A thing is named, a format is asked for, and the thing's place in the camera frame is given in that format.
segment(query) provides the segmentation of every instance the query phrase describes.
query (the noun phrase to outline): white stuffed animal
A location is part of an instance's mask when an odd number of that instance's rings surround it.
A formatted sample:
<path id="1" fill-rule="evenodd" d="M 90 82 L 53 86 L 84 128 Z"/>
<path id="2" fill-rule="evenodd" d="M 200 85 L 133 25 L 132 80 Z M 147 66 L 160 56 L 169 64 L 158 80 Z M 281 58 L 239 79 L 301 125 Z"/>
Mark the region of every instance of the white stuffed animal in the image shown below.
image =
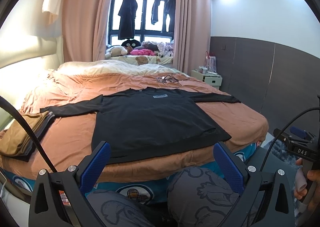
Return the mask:
<path id="1" fill-rule="evenodd" d="M 128 51 L 123 46 L 114 46 L 106 51 L 106 59 L 111 57 L 126 56 Z"/>

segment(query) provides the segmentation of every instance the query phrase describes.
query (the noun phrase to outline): window frame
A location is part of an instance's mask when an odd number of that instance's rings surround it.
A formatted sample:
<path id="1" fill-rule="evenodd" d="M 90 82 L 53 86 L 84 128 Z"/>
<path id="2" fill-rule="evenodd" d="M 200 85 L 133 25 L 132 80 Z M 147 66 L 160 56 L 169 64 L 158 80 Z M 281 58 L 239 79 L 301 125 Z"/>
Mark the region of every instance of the window frame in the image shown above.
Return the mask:
<path id="1" fill-rule="evenodd" d="M 110 5 L 110 14 L 109 14 L 109 25 L 108 25 L 108 44 L 111 44 L 111 37 L 118 35 L 119 30 L 113 30 L 113 12 L 115 7 L 115 0 L 111 0 Z M 145 36 L 151 37 L 161 37 L 161 38 L 171 38 L 171 41 L 174 39 L 174 33 L 161 33 L 158 30 L 146 30 L 146 12 L 147 12 L 147 0 L 143 0 L 142 6 L 142 17 L 141 17 L 141 27 L 140 30 L 135 31 L 135 36 L 140 36 L 140 42 L 144 41 Z"/>

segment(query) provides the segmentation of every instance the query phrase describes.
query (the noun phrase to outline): pink curtain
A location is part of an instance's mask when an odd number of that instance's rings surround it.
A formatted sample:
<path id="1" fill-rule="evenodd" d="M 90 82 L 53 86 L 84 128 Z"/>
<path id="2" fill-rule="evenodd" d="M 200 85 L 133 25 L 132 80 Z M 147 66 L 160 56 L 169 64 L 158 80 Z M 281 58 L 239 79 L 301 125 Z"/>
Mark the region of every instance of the pink curtain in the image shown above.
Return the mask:
<path id="1" fill-rule="evenodd" d="M 111 0 L 64 0 L 64 61 L 104 60 Z"/>
<path id="2" fill-rule="evenodd" d="M 173 66 L 186 74 L 204 65 L 211 36 L 211 0 L 176 0 Z"/>

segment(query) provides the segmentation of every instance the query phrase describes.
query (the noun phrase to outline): mustard yellow garment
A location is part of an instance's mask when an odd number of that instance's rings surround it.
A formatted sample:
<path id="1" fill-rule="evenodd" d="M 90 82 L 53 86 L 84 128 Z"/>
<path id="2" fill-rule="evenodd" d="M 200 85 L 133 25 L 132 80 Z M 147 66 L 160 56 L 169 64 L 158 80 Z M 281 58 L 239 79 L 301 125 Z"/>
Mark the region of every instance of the mustard yellow garment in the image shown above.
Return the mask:
<path id="1" fill-rule="evenodd" d="M 33 131 L 36 131 L 42 124 L 49 112 L 37 114 L 24 114 L 23 118 Z M 5 156 L 18 156 L 24 153 L 30 140 L 29 135 L 22 126 L 14 121 L 7 132 L 0 139 L 0 154 Z"/>

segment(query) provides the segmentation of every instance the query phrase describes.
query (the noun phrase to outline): stack of folded clothes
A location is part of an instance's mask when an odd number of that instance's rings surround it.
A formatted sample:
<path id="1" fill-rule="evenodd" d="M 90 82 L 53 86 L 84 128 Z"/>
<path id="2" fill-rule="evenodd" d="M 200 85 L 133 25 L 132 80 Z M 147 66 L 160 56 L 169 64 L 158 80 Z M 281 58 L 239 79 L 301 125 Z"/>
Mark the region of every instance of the stack of folded clothes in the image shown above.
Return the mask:
<path id="1" fill-rule="evenodd" d="M 23 114 L 22 116 L 39 141 L 43 139 L 54 121 L 52 112 Z M 0 134 L 0 154 L 2 155 L 28 162 L 35 149 L 36 146 L 29 135 L 17 121 L 14 121 L 5 133 Z"/>

